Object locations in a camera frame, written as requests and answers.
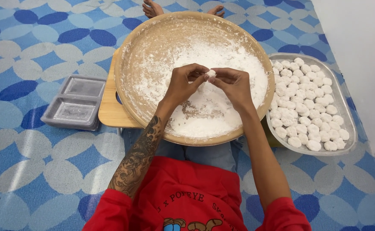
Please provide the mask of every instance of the blue patterned mat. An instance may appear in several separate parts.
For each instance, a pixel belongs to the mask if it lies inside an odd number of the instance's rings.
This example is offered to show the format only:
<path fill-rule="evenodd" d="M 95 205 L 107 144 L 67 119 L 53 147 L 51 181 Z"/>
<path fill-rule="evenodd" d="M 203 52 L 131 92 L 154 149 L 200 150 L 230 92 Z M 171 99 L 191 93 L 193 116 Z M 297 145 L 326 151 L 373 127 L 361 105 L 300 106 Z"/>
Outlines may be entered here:
<path fill-rule="evenodd" d="M 80 230 L 124 156 L 116 130 L 58 129 L 40 117 L 71 73 L 107 76 L 113 52 L 147 18 L 142 0 L 0 0 L 0 230 Z M 336 73 L 359 132 L 356 150 L 313 157 L 275 154 L 296 207 L 313 230 L 375 231 L 375 159 L 344 79 L 307 0 L 158 0 L 165 13 L 207 12 L 247 30 L 267 53 L 304 53 Z M 245 224 L 263 220 L 245 146 Z"/>

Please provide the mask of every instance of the metal tray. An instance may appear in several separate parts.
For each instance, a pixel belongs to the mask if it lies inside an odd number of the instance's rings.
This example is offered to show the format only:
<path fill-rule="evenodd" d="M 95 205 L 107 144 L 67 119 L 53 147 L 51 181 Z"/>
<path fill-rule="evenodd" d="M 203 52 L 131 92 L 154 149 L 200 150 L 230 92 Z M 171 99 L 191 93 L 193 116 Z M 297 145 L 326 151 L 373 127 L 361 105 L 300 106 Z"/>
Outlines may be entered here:
<path fill-rule="evenodd" d="M 59 93 L 61 95 L 102 98 L 105 83 L 106 79 L 73 74 L 65 79 Z"/>
<path fill-rule="evenodd" d="M 305 61 L 305 64 L 307 65 L 317 65 L 320 67 L 321 71 L 324 72 L 327 78 L 330 78 L 332 80 L 332 96 L 334 98 L 334 105 L 338 109 L 337 115 L 343 117 L 344 124 L 340 126 L 341 128 L 347 130 L 350 134 L 350 139 L 346 141 L 346 146 L 344 149 L 336 150 L 336 151 L 327 151 L 323 147 L 323 143 L 321 142 L 321 149 L 317 152 L 309 150 L 306 145 L 302 145 L 300 148 L 295 148 L 292 145 L 289 145 L 287 143 L 287 139 L 280 138 L 274 128 L 272 127 L 269 113 L 266 114 L 267 124 L 269 125 L 269 129 L 272 132 L 273 136 L 286 148 L 302 153 L 307 155 L 313 155 L 313 156 L 338 156 L 338 155 L 344 155 L 349 153 L 350 151 L 354 150 L 357 144 L 358 140 L 358 134 L 356 131 L 356 126 L 353 121 L 353 117 L 351 116 L 351 112 L 349 110 L 349 107 L 346 102 L 346 98 L 343 96 L 343 93 L 340 89 L 339 81 L 337 80 L 334 73 L 330 70 L 330 68 L 323 63 L 322 61 L 308 55 L 302 55 L 302 54 L 296 54 L 296 53 L 273 53 L 269 55 L 269 59 L 272 60 L 272 62 L 275 61 L 283 61 L 288 60 L 290 62 L 293 62 L 295 58 L 301 58 L 303 61 Z"/>
<path fill-rule="evenodd" d="M 93 128 L 98 116 L 100 100 L 56 96 L 41 117 L 49 125 L 63 127 Z"/>

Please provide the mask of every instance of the jeans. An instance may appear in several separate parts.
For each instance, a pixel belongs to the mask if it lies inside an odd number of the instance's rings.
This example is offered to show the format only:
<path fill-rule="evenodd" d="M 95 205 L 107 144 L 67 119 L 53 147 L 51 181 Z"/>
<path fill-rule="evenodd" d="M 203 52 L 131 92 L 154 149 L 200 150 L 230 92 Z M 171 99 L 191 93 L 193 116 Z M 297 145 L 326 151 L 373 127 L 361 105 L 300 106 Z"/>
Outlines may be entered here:
<path fill-rule="evenodd" d="M 135 144 L 143 129 L 124 128 L 121 136 L 125 152 Z M 242 144 L 236 140 L 214 146 L 185 146 L 162 139 L 155 156 L 165 156 L 175 160 L 189 160 L 198 164 L 210 165 L 227 171 L 237 172 L 238 156 Z"/>

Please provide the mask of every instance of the white wall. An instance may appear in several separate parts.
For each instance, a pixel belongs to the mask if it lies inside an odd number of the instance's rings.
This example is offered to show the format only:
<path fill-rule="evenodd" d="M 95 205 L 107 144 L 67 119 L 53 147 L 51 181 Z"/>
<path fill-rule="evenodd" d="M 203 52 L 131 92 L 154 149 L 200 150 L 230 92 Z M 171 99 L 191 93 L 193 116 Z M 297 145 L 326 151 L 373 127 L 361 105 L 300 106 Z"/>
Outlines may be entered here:
<path fill-rule="evenodd" d="M 375 1 L 312 2 L 375 153 Z"/>

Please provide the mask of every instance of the forearm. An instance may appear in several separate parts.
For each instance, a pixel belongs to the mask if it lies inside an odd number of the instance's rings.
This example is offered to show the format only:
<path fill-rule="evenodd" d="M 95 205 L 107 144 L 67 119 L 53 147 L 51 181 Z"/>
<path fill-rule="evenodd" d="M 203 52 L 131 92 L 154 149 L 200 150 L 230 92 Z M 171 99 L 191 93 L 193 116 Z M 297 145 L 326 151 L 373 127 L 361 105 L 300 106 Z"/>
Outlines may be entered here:
<path fill-rule="evenodd" d="M 289 184 L 274 156 L 255 107 L 240 113 L 249 146 L 250 161 L 263 209 L 280 197 L 291 197 Z"/>
<path fill-rule="evenodd" d="M 116 169 L 108 188 L 133 198 L 153 160 L 173 106 L 160 102 L 144 132 Z"/>

